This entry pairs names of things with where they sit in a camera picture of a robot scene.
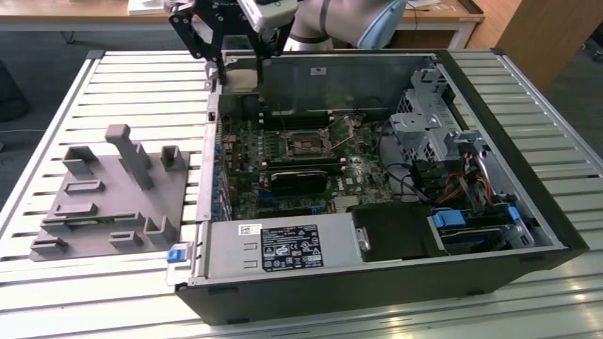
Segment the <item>barcode sticker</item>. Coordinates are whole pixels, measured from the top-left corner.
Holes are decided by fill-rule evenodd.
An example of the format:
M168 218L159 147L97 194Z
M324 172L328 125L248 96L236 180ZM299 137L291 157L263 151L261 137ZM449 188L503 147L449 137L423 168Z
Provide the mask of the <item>barcode sticker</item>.
M239 225L239 235L257 235L261 231L261 224Z
M317 261L321 259L323 259L323 256L307 256L307 261Z

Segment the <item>black plastic cover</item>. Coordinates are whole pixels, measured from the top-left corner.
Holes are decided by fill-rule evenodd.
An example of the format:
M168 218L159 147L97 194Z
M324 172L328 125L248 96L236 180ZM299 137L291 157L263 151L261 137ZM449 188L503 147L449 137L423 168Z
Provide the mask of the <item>black plastic cover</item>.
M355 227L364 229L371 249L363 260L385 261L445 256L427 221L429 207L417 203L372 203L349 207Z
M327 181L323 171L276 173L271 175L271 191L277 196L316 194L327 189Z

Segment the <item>blue tab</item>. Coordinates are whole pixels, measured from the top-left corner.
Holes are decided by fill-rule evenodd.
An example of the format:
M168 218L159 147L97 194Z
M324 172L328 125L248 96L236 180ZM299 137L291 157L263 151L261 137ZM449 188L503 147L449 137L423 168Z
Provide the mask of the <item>blue tab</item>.
M187 249L171 249L165 260L168 263L184 263L187 261Z
M519 211L516 207L511 206L508 209L508 214L511 215L512 221L517 222L519 219L521 219L521 216L519 215Z
M441 219L441 227L465 225L463 213L459 210L440 210L435 215Z
M441 217L436 214L431 217L433 219L433 224L436 228L440 228L444 226L444 221L441 220Z

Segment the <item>green motherboard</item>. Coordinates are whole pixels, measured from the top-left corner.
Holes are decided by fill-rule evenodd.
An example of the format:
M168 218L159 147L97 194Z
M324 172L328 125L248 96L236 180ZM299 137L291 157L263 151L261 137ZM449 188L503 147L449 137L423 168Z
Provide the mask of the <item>green motherboard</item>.
M373 154L379 123L363 124L359 116L335 114L320 130L265 131L256 121L223 125L225 168L229 174L232 219L341 213L359 203L392 200L392 190ZM335 158L340 172L328 175L325 189L315 194L275 195L271 192L265 160Z

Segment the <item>sticker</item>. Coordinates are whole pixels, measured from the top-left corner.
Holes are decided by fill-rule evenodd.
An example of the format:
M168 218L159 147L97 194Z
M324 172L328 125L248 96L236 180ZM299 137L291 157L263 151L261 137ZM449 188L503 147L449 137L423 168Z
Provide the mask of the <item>sticker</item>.
M239 225L239 235L257 235L261 231L261 224Z
M325 76L327 75L327 68L325 67L312 67L309 69L309 75L311 76Z
M261 268L265 272L324 266L316 225L260 230L261 225Z

